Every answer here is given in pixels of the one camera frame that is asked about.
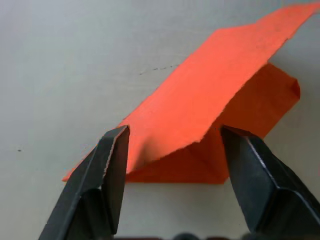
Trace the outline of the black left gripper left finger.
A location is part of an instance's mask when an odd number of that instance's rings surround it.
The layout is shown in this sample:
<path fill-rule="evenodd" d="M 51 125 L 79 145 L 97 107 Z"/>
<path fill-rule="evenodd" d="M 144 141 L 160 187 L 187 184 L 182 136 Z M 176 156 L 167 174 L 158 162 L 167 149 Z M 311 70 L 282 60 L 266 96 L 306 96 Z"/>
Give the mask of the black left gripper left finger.
<path fill-rule="evenodd" d="M 107 131 L 69 176 L 41 240 L 112 240 L 117 233 L 130 129 Z"/>

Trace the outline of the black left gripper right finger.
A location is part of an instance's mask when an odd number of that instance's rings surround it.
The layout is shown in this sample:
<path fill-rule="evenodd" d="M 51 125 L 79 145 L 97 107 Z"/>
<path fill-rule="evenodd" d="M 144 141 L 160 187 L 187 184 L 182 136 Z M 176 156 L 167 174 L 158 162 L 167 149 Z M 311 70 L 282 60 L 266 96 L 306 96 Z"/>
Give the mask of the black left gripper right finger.
<path fill-rule="evenodd" d="M 264 237 L 319 237 L 320 203 L 265 142 L 224 125 L 224 152 L 249 231 Z"/>

